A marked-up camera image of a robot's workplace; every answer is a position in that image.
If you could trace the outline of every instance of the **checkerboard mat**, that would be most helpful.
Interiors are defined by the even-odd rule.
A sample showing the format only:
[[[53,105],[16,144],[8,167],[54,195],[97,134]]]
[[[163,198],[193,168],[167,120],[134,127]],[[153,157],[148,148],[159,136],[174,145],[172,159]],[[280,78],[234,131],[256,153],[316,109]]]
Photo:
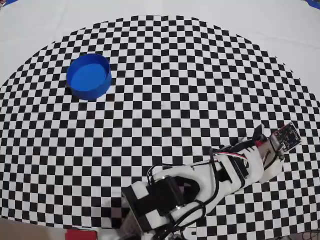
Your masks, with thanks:
[[[66,88],[68,66],[87,53],[110,62],[111,87],[95,101]],[[207,160],[261,123],[268,136],[293,121],[302,146],[284,172],[228,195],[197,236],[265,239],[320,223],[319,102],[276,57],[215,25],[151,15],[94,24],[34,54],[0,99],[2,218],[117,228],[122,187],[152,165]]]

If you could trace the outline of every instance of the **blue bowl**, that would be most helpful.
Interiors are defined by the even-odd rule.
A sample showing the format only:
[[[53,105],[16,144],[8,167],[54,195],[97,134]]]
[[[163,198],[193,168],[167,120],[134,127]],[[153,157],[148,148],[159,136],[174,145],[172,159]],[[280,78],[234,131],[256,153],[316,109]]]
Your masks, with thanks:
[[[82,100],[95,100],[105,94],[111,80],[108,60],[94,53],[78,57],[66,72],[67,86]]]

